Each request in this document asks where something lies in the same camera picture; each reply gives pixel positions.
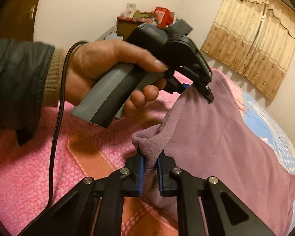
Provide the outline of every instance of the curtain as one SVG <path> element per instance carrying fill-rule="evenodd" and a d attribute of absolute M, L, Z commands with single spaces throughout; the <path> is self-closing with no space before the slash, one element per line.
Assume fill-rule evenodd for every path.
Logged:
<path fill-rule="evenodd" d="M 223 0 L 201 50 L 273 100 L 295 48 L 295 12 L 280 0 Z"/>

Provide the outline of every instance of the purple fleece cloth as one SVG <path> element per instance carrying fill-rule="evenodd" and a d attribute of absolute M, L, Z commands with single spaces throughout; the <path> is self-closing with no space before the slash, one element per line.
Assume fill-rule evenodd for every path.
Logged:
<path fill-rule="evenodd" d="M 218 177 L 277 236 L 286 236 L 295 199 L 295 175 L 244 123 L 223 75 L 214 71 L 211 104 L 191 86 L 155 125 L 132 136 L 147 158 L 144 195 L 177 221 L 175 198 L 162 198 L 155 163 L 164 149 L 178 167 L 193 176 Z"/>

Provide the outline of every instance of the black metal bracket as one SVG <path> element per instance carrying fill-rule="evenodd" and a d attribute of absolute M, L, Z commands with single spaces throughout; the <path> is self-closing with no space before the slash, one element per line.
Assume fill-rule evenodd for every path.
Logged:
<path fill-rule="evenodd" d="M 108 177 L 85 177 L 18 236 L 120 236 L 124 197 L 142 195 L 143 162 L 138 149 Z M 206 229 L 209 236 L 274 236 L 218 178 L 194 177 L 164 151 L 157 172 L 161 195 L 177 198 L 179 236 L 206 236 Z"/>
<path fill-rule="evenodd" d="M 274 236 L 217 177 L 194 177 L 176 167 L 175 160 L 164 151 L 158 157 L 157 172 L 161 195 L 177 197 L 179 236 L 205 236 L 205 227 L 209 236 Z"/>
<path fill-rule="evenodd" d="M 108 177 L 85 177 L 18 236 L 120 236 L 124 197 L 142 195 L 143 171 L 138 151 Z"/>
<path fill-rule="evenodd" d="M 167 70 L 165 72 L 164 78 L 166 79 L 166 86 L 163 88 L 164 91 L 173 94 L 177 92 L 179 94 L 183 93 L 189 84 L 183 84 L 176 77 L 174 77 L 174 70 Z"/>

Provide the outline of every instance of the dark green jacket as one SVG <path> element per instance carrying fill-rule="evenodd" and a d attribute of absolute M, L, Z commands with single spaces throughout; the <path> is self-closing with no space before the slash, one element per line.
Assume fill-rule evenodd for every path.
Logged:
<path fill-rule="evenodd" d="M 19 145 L 38 127 L 54 49 L 43 43 L 0 40 L 0 130 L 16 130 Z"/>

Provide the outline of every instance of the red package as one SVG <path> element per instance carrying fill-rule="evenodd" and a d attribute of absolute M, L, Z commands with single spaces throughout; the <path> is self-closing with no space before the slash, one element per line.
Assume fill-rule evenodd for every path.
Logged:
<path fill-rule="evenodd" d="M 156 20 L 158 22 L 158 28 L 164 28 L 173 23 L 174 18 L 171 17 L 171 11 L 167 8 L 156 7 L 153 11 L 156 14 Z"/>

